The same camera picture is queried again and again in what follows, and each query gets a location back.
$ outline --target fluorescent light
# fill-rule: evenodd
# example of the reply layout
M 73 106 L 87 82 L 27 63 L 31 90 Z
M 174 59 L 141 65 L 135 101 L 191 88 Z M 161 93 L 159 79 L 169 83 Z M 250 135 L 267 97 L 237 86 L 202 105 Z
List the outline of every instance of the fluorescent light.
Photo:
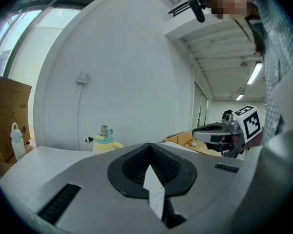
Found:
M 248 85 L 251 85 L 255 81 L 255 79 L 258 76 L 258 74 L 259 74 L 260 70 L 262 69 L 262 67 L 263 67 L 263 64 L 261 62 L 259 62 L 259 63 L 257 63 L 255 65 L 253 74 L 251 75 L 251 78 L 248 81 Z
M 240 100 L 244 95 L 239 95 L 239 97 L 236 100 Z

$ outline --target ceiling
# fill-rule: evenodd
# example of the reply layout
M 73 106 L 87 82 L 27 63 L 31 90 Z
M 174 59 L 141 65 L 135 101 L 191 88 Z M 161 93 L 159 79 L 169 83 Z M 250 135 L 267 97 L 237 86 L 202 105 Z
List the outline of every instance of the ceiling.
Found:
M 253 35 L 245 19 L 224 20 L 182 37 L 190 55 L 194 55 L 210 86 L 213 99 L 265 101 L 264 69 L 252 85 L 247 85 L 255 64 L 261 57 L 255 53 Z M 241 66 L 242 58 L 247 64 Z

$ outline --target wall switch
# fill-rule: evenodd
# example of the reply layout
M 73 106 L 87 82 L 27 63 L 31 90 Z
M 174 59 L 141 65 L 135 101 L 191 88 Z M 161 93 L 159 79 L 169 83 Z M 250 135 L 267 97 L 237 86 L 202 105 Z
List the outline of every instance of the wall switch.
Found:
M 83 73 L 83 72 L 78 73 L 77 79 L 76 79 L 76 82 L 78 84 L 88 84 L 88 81 L 89 81 L 89 74 Z

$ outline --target white table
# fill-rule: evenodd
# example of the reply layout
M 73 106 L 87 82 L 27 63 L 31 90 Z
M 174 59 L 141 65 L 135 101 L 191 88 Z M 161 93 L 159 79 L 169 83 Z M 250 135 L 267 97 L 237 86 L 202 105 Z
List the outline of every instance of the white table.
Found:
M 180 146 L 172 142 L 165 145 L 197 153 L 191 149 Z M 92 152 L 69 151 L 57 148 L 39 146 L 25 155 L 0 180 L 0 186 L 6 193 L 17 198 L 22 203 L 26 203 L 32 193 L 41 185 L 49 181 L 60 172 L 64 171 L 74 163 L 84 158 L 93 156 Z M 155 176 L 147 176 L 150 179 L 145 182 L 145 187 L 150 190 L 150 186 L 158 185 L 154 182 Z M 158 199 L 158 191 L 152 189 Z

